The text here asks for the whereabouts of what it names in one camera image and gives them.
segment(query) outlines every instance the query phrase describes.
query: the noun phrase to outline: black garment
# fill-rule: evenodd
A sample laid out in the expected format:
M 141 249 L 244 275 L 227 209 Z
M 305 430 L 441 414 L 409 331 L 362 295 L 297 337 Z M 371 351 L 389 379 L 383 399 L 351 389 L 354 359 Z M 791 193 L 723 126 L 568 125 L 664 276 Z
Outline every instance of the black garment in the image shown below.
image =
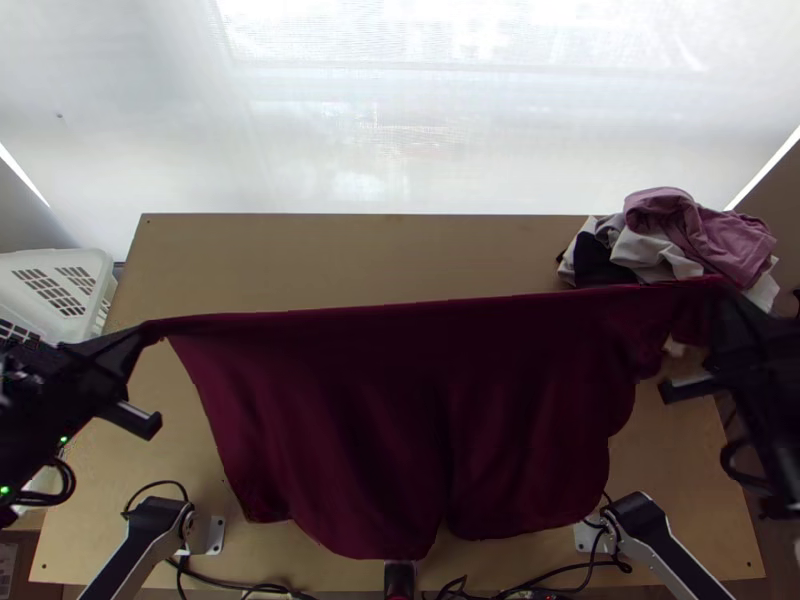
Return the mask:
M 577 288 L 638 282 L 636 274 L 629 268 L 611 262 L 610 248 L 606 248 L 586 231 L 575 238 L 572 263 L 575 267 Z

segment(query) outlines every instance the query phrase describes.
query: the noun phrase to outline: white laundry basket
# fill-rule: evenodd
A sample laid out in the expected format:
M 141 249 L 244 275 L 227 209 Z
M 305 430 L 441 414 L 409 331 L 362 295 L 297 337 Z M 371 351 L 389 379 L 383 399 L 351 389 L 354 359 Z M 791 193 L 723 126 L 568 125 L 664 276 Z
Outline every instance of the white laundry basket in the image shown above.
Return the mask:
M 57 344 L 102 333 L 117 282 L 102 250 L 0 254 L 0 341 Z

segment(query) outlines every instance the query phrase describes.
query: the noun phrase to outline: wooden table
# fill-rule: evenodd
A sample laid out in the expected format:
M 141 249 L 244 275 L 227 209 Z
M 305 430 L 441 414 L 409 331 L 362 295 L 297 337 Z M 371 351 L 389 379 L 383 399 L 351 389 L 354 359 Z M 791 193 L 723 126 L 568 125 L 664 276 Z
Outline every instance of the wooden table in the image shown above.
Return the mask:
M 109 317 L 109 331 L 146 319 L 214 312 L 282 311 L 502 296 L 556 289 L 554 258 L 580 217 L 145 215 Z M 608 492 L 649 493 L 673 531 L 718 578 L 763 577 L 741 489 L 719 467 L 725 443 L 710 398 L 664 406 L 642 383 L 634 414 L 611 440 Z M 309 591 L 382 586 L 379 561 L 336 556 L 293 523 L 250 524 L 224 483 L 208 422 L 189 377 L 162 343 L 148 349 L 130 383 L 131 400 L 159 410 L 164 428 L 144 442 L 103 421 L 74 440 L 68 460 L 78 486 L 45 519 L 32 578 L 87 583 L 125 535 L 119 511 L 141 485 L 182 481 L 207 514 L 228 518 L 225 548 L 192 560 L 198 571 L 242 581 L 291 582 Z M 169 488 L 158 490 L 171 494 Z M 513 539 L 458 540 L 442 531 L 419 567 L 435 589 L 464 573 L 470 588 L 495 590 L 585 555 L 562 528 Z M 554 584 L 579 581 L 572 573 Z M 599 569 L 593 586 L 656 583 Z M 173 587 L 156 568 L 147 582 Z

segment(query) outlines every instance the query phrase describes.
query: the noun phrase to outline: white bracket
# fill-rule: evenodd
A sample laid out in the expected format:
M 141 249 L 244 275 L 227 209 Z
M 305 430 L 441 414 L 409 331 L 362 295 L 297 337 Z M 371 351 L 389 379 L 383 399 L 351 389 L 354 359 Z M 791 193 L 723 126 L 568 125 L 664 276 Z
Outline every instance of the white bracket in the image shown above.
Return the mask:
M 219 554 L 225 539 L 225 517 L 202 518 L 195 512 L 189 514 L 183 526 L 183 539 L 183 547 L 175 553 L 176 556 Z
M 607 524 L 606 520 L 597 513 L 592 513 L 586 517 L 586 520 L 590 523 L 597 523 L 598 525 Z M 594 540 L 597 538 L 599 532 L 599 529 L 590 527 L 583 521 L 575 523 L 575 525 L 572 526 L 572 533 L 575 536 L 575 550 L 589 554 L 592 551 Z M 614 537 L 614 534 L 604 533 L 603 537 L 600 538 L 600 542 L 597 544 L 597 554 L 613 554 L 614 548 L 616 547 L 616 540 L 614 540 Z

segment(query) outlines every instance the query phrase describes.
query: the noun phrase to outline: black cable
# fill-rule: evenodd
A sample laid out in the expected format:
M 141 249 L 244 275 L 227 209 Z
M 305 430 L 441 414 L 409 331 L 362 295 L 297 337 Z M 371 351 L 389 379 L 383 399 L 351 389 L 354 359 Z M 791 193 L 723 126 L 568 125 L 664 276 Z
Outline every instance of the black cable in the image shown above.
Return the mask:
M 181 600 L 187 600 L 186 592 L 183 591 L 183 585 L 181 584 L 181 576 L 183 575 L 183 567 L 188 560 L 187 556 L 181 556 L 181 561 L 178 563 L 178 570 L 175 572 L 175 587 L 178 590 L 178 596 L 181 597 Z
M 148 483 L 147 485 L 145 485 L 143 487 L 140 487 L 138 490 L 136 490 L 133 493 L 133 496 L 131 496 L 128 499 L 128 501 L 125 503 L 125 508 L 122 510 L 122 516 L 127 520 L 127 518 L 128 518 L 127 515 L 131 510 L 131 504 L 133 504 L 133 501 L 136 500 L 137 496 L 139 496 L 139 494 L 141 494 L 142 492 L 144 492 L 146 490 L 149 490 L 151 488 L 154 488 L 154 487 L 158 487 L 159 485 L 174 485 L 175 487 L 177 487 L 180 490 L 181 496 L 183 497 L 183 501 L 184 502 L 188 502 L 189 501 L 189 494 L 186 491 L 186 488 L 183 487 L 183 484 L 180 481 L 175 481 L 174 479 L 160 479 L 159 481 L 154 481 L 153 483 Z
M 728 415 L 728 418 L 727 418 L 727 419 L 725 419 L 725 422 L 722 424 L 722 428 L 723 428 L 725 431 L 727 431 L 727 430 L 728 430 L 728 427 L 730 427 L 730 426 L 731 426 L 731 424 L 733 423 L 733 420 L 734 420 L 735 418 L 736 418 L 736 409 L 734 408 L 734 409 L 733 409 L 733 412 L 731 412 L 731 414 L 730 414 L 730 415 Z
M 180 491 L 181 496 L 183 497 L 183 501 L 189 502 L 189 494 L 186 491 L 186 488 L 183 486 L 183 484 L 181 484 L 179 481 L 175 481 L 174 479 L 161 479 L 159 481 L 148 483 L 147 485 L 142 486 L 141 488 L 136 490 L 136 492 L 134 492 L 134 494 L 125 503 L 125 508 L 122 511 L 123 518 L 127 519 L 127 515 L 128 512 L 130 512 L 131 505 L 133 504 L 133 501 L 136 500 L 136 498 L 139 496 L 139 494 L 160 485 L 174 485 Z M 164 562 L 166 562 L 168 565 L 170 565 L 176 570 L 175 587 L 178 590 L 178 596 L 180 596 L 181 600 L 186 600 L 186 592 L 183 589 L 183 583 L 181 581 L 184 575 L 186 577 L 195 579 L 207 585 L 212 585 L 214 587 L 245 592 L 244 595 L 245 598 L 254 592 L 266 592 L 270 594 L 283 594 L 283 595 L 288 594 L 293 596 L 294 598 L 298 598 L 299 600 L 316 600 L 316 598 L 314 598 L 309 594 L 290 590 L 289 588 L 279 585 L 277 583 L 245 584 L 233 581 L 223 581 L 221 579 L 214 579 L 213 577 L 208 577 L 207 575 L 203 575 L 202 573 L 197 573 L 195 571 L 192 571 L 189 568 L 189 556 L 186 555 L 181 556 L 179 561 L 176 561 L 173 558 L 168 558 Z
M 605 529 L 605 525 L 601 525 L 600 523 L 592 523 L 589 519 L 582 519 L 584 525 L 588 525 L 592 529 Z
M 616 525 L 611 522 L 611 525 L 614 527 L 616 533 L 616 540 L 619 541 L 619 530 L 617 530 Z M 512 596 L 516 593 L 520 592 L 544 592 L 544 593 L 551 593 L 551 594 L 577 594 L 589 585 L 589 582 L 592 579 L 592 574 L 594 573 L 594 569 L 596 567 L 617 567 L 620 571 L 625 574 L 631 573 L 633 571 L 633 567 L 626 562 L 623 562 L 619 559 L 619 546 L 615 546 L 614 553 L 611 555 L 611 560 L 595 560 L 597 555 L 597 547 L 600 544 L 600 539 L 603 535 L 609 533 L 608 528 L 602 527 L 602 531 L 597 532 L 597 536 L 594 538 L 594 542 L 592 544 L 592 550 L 589 554 L 589 561 L 585 563 L 577 563 L 574 565 L 567 565 L 565 567 L 560 567 L 558 569 L 554 569 L 548 573 L 543 575 L 539 575 L 538 577 L 534 577 L 533 579 L 529 579 L 525 583 L 521 583 L 517 586 L 512 588 L 508 588 L 492 596 L 488 599 L 483 599 L 479 596 L 472 596 L 464 591 L 464 586 L 466 585 L 467 576 L 464 575 L 459 577 L 458 579 L 454 579 L 453 581 L 447 583 L 439 593 L 436 595 L 435 600 L 446 600 L 447 598 L 457 597 L 462 598 L 463 600 L 506 600 L 509 596 Z M 576 571 L 578 569 L 588 569 L 586 573 L 586 577 L 581 582 L 580 585 L 573 587 L 573 588 L 548 588 L 545 586 L 540 585 L 541 582 L 550 579 L 551 577 L 555 577 L 556 575 L 560 575 L 561 573 L 567 573 L 569 571 Z
M 733 466 L 733 459 L 736 457 L 736 454 L 742 448 L 749 445 L 750 441 L 747 438 L 739 438 L 738 440 L 728 442 L 719 455 L 719 461 L 722 465 L 722 470 L 725 471 L 725 474 L 728 477 L 733 479 L 742 487 L 745 487 L 756 494 L 772 496 L 773 491 L 768 480 L 764 479 L 763 477 L 742 473 Z
M 205 583 L 207 585 L 213 585 L 214 587 L 226 589 L 226 590 L 236 590 L 239 592 L 267 592 L 272 594 L 292 594 L 296 597 L 304 597 L 304 598 L 313 598 L 308 594 L 300 593 L 300 592 L 292 592 L 289 588 L 283 587 L 282 585 L 278 585 L 277 583 L 239 583 L 236 581 L 225 581 L 222 579 L 214 579 L 213 577 L 208 577 L 207 575 L 203 575 L 202 573 L 197 573 L 196 571 L 192 571 L 188 567 L 189 557 L 184 557 L 186 560 L 184 561 L 184 565 L 176 561 L 174 558 L 168 558 L 165 562 L 171 566 L 173 569 L 180 570 L 182 575 L 186 575 L 190 579 L 195 579 L 201 583 Z
M 43 492 L 22 490 L 12 500 L 12 504 L 31 507 L 57 506 L 72 497 L 77 483 L 75 471 L 72 470 L 72 467 L 58 457 L 50 459 L 50 463 L 47 466 L 54 467 L 61 476 L 61 491 L 57 494 L 45 494 Z
M 515 594 L 517 592 L 524 592 L 524 591 L 540 591 L 540 592 L 550 592 L 553 594 L 577 594 L 583 591 L 586 586 L 589 585 L 589 582 L 592 579 L 592 573 L 594 572 L 595 567 L 599 566 L 615 566 L 619 568 L 619 564 L 617 561 L 610 560 L 610 561 L 595 561 L 595 555 L 597 554 L 597 546 L 600 544 L 600 538 L 606 531 L 598 531 L 597 535 L 594 538 L 594 543 L 592 544 L 592 551 L 589 554 L 589 562 L 586 563 L 578 563 L 574 565 L 567 565 L 566 567 L 560 567 L 558 569 L 554 569 L 544 575 L 540 575 L 539 577 L 534 577 L 526 581 L 523 584 L 520 584 L 516 587 L 510 588 L 508 590 L 504 590 L 497 594 L 494 598 L 495 600 L 505 600 L 508 596 Z M 560 575 L 561 573 L 566 573 L 568 571 L 575 571 L 578 569 L 588 569 L 586 572 L 586 577 L 584 577 L 581 584 L 574 588 L 548 588 L 545 586 L 540 586 L 539 584 L 542 581 L 550 579 L 551 577 L 555 577 L 556 575 Z

